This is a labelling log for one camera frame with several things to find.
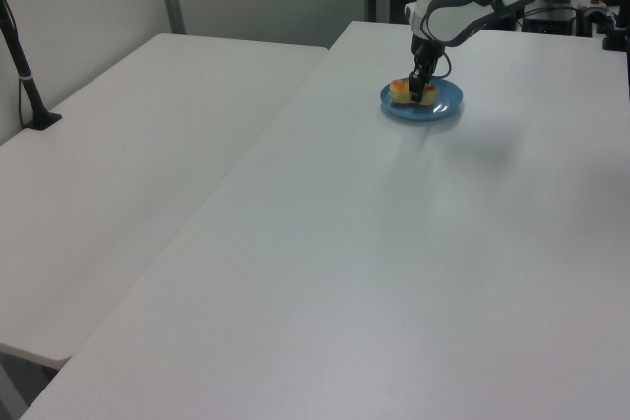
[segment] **food item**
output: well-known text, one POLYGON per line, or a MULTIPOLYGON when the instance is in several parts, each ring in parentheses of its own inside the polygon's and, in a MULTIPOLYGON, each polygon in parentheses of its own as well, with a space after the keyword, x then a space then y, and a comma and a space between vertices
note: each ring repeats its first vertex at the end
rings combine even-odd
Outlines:
POLYGON ((436 94, 437 87, 427 84, 424 86, 422 101, 416 102, 411 98, 410 81, 408 79, 394 79, 390 82, 390 98, 392 102, 400 105, 422 105, 430 107, 435 104, 436 94))

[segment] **black cable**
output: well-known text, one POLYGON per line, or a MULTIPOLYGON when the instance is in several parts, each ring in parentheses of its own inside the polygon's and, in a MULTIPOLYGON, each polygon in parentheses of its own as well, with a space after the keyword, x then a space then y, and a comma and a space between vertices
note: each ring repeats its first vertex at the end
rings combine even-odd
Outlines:
MULTIPOLYGON (((2 0, 7 12, 9 12, 9 17, 11 18, 11 24, 13 25, 13 31, 18 36, 18 23, 16 22, 16 18, 13 16, 13 11, 11 10, 11 6, 7 0, 2 0)), ((24 119, 22 117, 22 80, 18 78, 18 117, 20 118, 20 126, 24 129, 24 119)))
POLYGON ((7 12, 9 12, 9 17, 11 17, 11 24, 13 25, 13 30, 15 31, 16 36, 18 36, 18 24, 16 23, 16 19, 13 16, 13 11, 11 10, 11 6, 9 5, 9 2, 7 2, 7 0, 2 0, 2 3, 7 8, 7 12))
POLYGON ((20 126, 24 129, 24 120, 22 119, 22 80, 18 78, 18 117, 20 117, 20 126))
POLYGON ((433 75, 433 77, 436 78, 436 79, 444 79, 444 78, 446 78, 447 76, 449 76, 451 74, 451 71, 453 71, 453 65, 451 64, 451 58, 449 58, 449 55, 446 54, 446 52, 444 53, 444 57, 446 58, 446 62, 449 65, 449 70, 446 72, 446 74, 443 74, 441 76, 433 75))
POLYGON ((424 15, 424 17, 422 17, 422 20, 420 21, 420 31, 422 31, 422 33, 424 33, 424 36, 426 36, 427 38, 432 39, 433 41, 437 41, 435 37, 431 34, 431 32, 428 31, 428 25, 426 26, 427 30, 424 29, 424 23, 426 22, 427 17, 428 15, 426 14, 424 15))

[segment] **tabletop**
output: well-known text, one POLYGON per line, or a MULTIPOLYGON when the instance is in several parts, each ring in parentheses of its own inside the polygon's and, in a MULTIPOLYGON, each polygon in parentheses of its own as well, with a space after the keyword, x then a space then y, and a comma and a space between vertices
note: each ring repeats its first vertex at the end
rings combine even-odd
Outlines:
POLYGON ((352 24, 25 420, 625 418, 625 56, 449 53, 460 120, 396 122, 409 28, 352 24))
POLYGON ((59 368, 325 53, 160 35, 0 147, 0 350, 59 368))

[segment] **blue plate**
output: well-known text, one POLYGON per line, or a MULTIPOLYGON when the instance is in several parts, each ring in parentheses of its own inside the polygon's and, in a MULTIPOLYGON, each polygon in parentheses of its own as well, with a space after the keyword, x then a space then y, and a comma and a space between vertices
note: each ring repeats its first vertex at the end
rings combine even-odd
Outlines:
POLYGON ((389 84, 381 90, 381 108, 387 115, 411 122, 433 122, 462 113, 464 93, 460 88, 444 79, 432 79, 431 84, 437 87, 435 105, 432 108, 392 102, 389 84))

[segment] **table surface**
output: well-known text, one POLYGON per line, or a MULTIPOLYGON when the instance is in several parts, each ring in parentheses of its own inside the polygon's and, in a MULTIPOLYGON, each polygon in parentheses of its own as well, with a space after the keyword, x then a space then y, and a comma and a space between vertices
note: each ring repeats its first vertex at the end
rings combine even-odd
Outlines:
POLYGON ((25 420, 625 418, 625 56, 450 54, 461 119, 395 122, 409 28, 352 24, 25 420))
POLYGON ((160 35, 0 148, 0 350, 85 342, 325 55, 160 35))

